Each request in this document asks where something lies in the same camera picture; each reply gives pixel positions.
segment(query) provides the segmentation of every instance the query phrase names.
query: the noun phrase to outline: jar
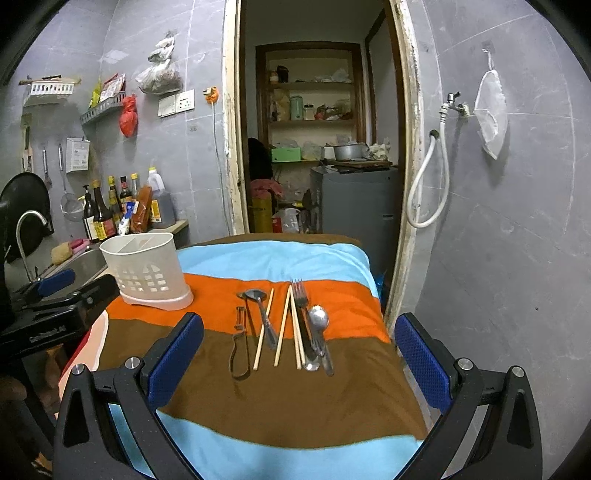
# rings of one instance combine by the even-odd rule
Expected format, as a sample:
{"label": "jar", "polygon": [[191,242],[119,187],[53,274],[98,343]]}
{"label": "jar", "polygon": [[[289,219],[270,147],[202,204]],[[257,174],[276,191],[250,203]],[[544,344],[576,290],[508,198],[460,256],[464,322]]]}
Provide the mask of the jar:
{"label": "jar", "polygon": [[311,103],[304,105],[304,120],[314,120],[315,113],[316,111],[314,110],[314,105]]}
{"label": "jar", "polygon": [[304,118],[304,99],[299,95],[290,97],[290,114],[292,120]]}

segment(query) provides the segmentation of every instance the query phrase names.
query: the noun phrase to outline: red plastic bag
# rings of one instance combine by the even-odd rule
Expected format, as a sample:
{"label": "red plastic bag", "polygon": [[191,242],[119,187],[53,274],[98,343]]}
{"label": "red plastic bag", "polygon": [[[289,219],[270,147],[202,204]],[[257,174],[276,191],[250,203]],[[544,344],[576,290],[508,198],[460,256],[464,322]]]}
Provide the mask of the red plastic bag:
{"label": "red plastic bag", "polygon": [[135,94],[123,98],[123,112],[119,117],[119,128],[126,137],[131,137],[138,126],[138,111],[135,108]]}

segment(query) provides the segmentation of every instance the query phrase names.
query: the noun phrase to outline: hanging spatula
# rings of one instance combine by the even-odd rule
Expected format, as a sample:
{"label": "hanging spatula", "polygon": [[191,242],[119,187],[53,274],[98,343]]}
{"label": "hanging spatula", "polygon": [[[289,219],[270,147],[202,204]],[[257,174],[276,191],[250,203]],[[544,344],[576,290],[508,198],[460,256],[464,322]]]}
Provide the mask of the hanging spatula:
{"label": "hanging spatula", "polygon": [[43,149],[43,171],[45,172],[45,179],[43,182],[45,182],[45,186],[47,187],[47,190],[49,190],[51,188],[51,178],[49,178],[49,172],[47,171],[47,150],[45,150],[45,148]]}

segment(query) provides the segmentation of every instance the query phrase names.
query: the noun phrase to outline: faucet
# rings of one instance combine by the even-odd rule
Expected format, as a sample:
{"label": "faucet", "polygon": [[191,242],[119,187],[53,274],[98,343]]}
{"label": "faucet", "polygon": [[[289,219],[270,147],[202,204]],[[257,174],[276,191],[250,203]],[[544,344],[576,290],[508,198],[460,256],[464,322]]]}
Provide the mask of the faucet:
{"label": "faucet", "polygon": [[447,94],[447,106],[452,110],[455,110],[460,116],[468,116],[470,115],[470,109],[467,103],[460,103],[456,106],[456,98],[461,95],[460,92],[456,93],[448,93]]}
{"label": "faucet", "polygon": [[27,210],[25,213],[23,213],[21,215],[21,217],[18,219],[18,223],[17,223],[17,245],[18,245],[18,251],[21,253],[22,264],[25,266],[25,272],[27,272],[27,278],[29,279],[29,282],[32,282],[32,281],[35,280],[35,277],[31,273],[31,270],[29,270],[29,267],[27,265],[27,256],[25,255],[25,251],[24,251],[24,248],[22,247],[22,242],[21,242],[21,227],[22,227],[22,223],[23,223],[24,219],[27,216],[29,216],[29,215],[34,215],[37,218],[39,218],[39,220],[41,221],[41,223],[43,224],[43,226],[46,226],[47,225],[47,220],[38,211],[36,211],[36,210]]}

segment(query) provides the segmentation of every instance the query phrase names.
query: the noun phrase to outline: light switch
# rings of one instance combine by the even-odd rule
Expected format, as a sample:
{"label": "light switch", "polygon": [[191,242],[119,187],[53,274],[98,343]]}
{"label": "light switch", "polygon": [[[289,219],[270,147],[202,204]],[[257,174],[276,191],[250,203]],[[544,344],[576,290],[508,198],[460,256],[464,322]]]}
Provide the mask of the light switch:
{"label": "light switch", "polygon": [[195,108],[195,90],[177,93],[158,102],[158,116],[169,116]]}
{"label": "light switch", "polygon": [[169,116],[176,113],[177,96],[171,95],[158,102],[158,116]]}

